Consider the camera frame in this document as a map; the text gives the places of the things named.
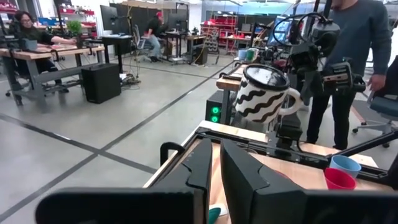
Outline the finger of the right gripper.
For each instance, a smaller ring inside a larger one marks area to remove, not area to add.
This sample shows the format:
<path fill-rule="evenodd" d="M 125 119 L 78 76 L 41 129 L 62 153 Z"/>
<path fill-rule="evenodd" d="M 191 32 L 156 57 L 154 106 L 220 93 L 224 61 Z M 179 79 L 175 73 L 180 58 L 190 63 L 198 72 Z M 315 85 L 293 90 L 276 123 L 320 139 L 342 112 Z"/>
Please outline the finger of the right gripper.
<path fill-rule="evenodd" d="M 322 76 L 319 71 L 304 72 L 303 87 L 300 92 L 301 99 L 308 101 L 315 95 L 322 94 Z"/>

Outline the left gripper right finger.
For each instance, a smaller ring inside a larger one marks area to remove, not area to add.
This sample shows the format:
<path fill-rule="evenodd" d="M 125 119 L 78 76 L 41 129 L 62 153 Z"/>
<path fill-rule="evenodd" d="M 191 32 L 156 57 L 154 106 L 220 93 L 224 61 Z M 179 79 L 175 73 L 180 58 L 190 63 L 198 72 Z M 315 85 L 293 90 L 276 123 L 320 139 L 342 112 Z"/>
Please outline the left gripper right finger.
<path fill-rule="evenodd" d="M 221 142 L 220 153 L 222 182 L 232 223 L 397 223 L 397 192 L 307 190 L 230 140 Z"/>

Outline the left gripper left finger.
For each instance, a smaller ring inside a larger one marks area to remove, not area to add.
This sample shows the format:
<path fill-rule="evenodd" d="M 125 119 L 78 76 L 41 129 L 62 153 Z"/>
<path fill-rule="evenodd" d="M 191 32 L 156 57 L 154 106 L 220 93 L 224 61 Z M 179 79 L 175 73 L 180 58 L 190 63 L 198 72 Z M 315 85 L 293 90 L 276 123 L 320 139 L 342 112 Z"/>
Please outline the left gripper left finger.
<path fill-rule="evenodd" d="M 206 139 L 176 168 L 148 188 L 70 187 L 44 197 L 39 224 L 207 223 L 212 144 Z"/>

